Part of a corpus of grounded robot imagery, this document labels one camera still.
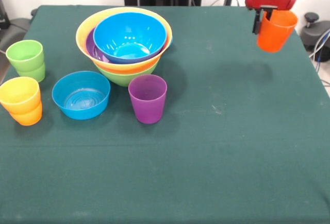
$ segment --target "orange cup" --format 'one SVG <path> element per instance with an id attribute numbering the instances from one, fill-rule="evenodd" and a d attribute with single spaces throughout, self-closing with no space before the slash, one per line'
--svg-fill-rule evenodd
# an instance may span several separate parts
<path id="1" fill-rule="evenodd" d="M 40 88 L 31 77 L 16 77 L 3 83 L 0 103 L 20 125 L 34 125 L 41 119 Z"/>
<path id="2" fill-rule="evenodd" d="M 263 14 L 257 45 L 268 53 L 276 53 L 292 34 L 298 18 L 291 11 L 274 10 L 269 21 L 266 14 Z"/>

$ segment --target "cup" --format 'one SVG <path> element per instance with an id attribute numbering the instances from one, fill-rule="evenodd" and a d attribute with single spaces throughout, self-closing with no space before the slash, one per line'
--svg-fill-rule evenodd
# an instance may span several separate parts
<path id="1" fill-rule="evenodd" d="M 166 91 L 165 80 L 156 75 L 138 76 L 130 82 L 128 92 L 138 121 L 154 124 L 161 119 Z"/>
<path id="2" fill-rule="evenodd" d="M 18 75 L 32 77 L 37 82 L 45 78 L 45 62 L 42 44 L 36 40 L 18 41 L 6 50 L 10 64 Z"/>
<path id="3" fill-rule="evenodd" d="M 3 83 L 0 103 L 20 125 L 34 125 L 41 119 L 40 88 L 31 77 L 16 77 Z"/>
<path id="4" fill-rule="evenodd" d="M 264 12 L 257 45 L 268 53 L 276 53 L 292 34 L 298 18 L 291 11 L 273 10 L 270 20 L 266 15 Z"/>

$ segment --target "purple cup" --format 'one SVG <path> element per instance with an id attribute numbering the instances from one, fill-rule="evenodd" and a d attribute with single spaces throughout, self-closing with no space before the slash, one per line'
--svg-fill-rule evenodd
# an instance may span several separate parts
<path id="1" fill-rule="evenodd" d="M 128 85 L 130 100 L 138 121 L 144 124 L 158 122 L 166 99 L 167 84 L 156 75 L 142 75 Z"/>

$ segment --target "stacked bowls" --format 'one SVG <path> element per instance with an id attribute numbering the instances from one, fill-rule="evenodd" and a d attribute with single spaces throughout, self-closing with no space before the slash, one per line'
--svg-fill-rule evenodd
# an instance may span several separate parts
<path id="1" fill-rule="evenodd" d="M 76 33 L 81 52 L 105 77 L 124 87 L 137 76 L 151 74 L 172 39 L 172 29 L 163 17 L 136 7 L 95 13 L 80 24 Z M 134 42 L 140 51 L 133 48 L 133 53 L 127 53 L 125 45 Z"/>

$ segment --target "plastic bowl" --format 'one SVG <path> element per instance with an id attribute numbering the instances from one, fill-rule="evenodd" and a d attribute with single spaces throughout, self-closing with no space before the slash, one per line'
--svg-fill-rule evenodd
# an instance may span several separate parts
<path id="1" fill-rule="evenodd" d="M 109 59 L 107 59 L 103 53 L 98 49 L 94 43 L 93 39 L 94 29 L 90 31 L 90 33 L 87 36 L 86 39 L 86 50 L 89 55 L 91 55 L 93 58 L 99 59 L 100 61 L 109 63 Z"/>
<path id="2" fill-rule="evenodd" d="M 107 107 L 110 82 L 100 73 L 80 71 L 61 78 L 53 87 L 55 104 L 68 117 L 77 120 L 100 115 Z"/>
<path id="3" fill-rule="evenodd" d="M 86 50 L 86 39 L 90 31 L 95 28 L 95 26 L 100 23 L 102 20 L 105 18 L 109 17 L 110 15 L 113 14 L 118 14 L 121 12 L 140 12 L 144 14 L 151 15 L 152 17 L 155 17 L 159 19 L 162 24 L 165 26 L 166 31 L 167 31 L 167 39 L 166 43 L 161 50 L 161 52 L 143 62 L 139 63 L 132 63 L 132 64 L 114 64 L 114 63 L 107 63 L 107 62 L 102 62 L 98 59 L 93 58 L 91 55 L 88 54 Z M 136 8 L 136 7 L 118 7 L 118 8 L 111 8 L 111 9 L 106 9 L 102 10 L 98 13 L 95 13 L 85 19 L 80 26 L 77 29 L 76 33 L 76 43 L 78 48 L 81 50 L 81 52 L 87 56 L 89 59 L 91 59 L 97 66 L 100 68 L 106 70 L 107 72 L 115 73 L 115 74 L 135 74 L 139 73 L 141 71 L 144 71 L 148 68 L 150 68 L 152 65 L 154 65 L 156 62 L 158 62 L 160 56 L 164 53 L 164 51 L 170 46 L 172 42 L 173 36 L 172 36 L 172 29 L 170 24 L 160 15 L 146 10 L 146 9 L 141 9 L 141 8 Z"/>
<path id="4" fill-rule="evenodd" d="M 122 86 L 122 87 L 127 87 L 129 85 L 130 81 L 132 81 L 137 76 L 141 76 L 141 75 L 145 75 L 145 74 L 151 74 L 155 70 L 156 66 L 157 66 L 157 63 L 155 63 L 153 66 L 151 66 L 150 68 L 146 69 L 145 71 L 142 71 L 142 72 L 139 72 L 139 73 L 135 73 L 135 74 L 131 74 L 131 75 L 120 75 L 120 74 L 114 74 L 114 73 L 107 72 L 107 71 L 101 69 L 100 67 L 98 67 L 96 65 L 96 67 L 98 68 L 98 70 L 106 78 L 108 78 L 113 83 L 115 83 L 115 84 L 117 84 L 119 86 Z"/>
<path id="5" fill-rule="evenodd" d="M 94 43 L 112 63 L 145 61 L 163 48 L 167 33 L 156 18 L 138 12 L 111 15 L 94 30 Z"/>

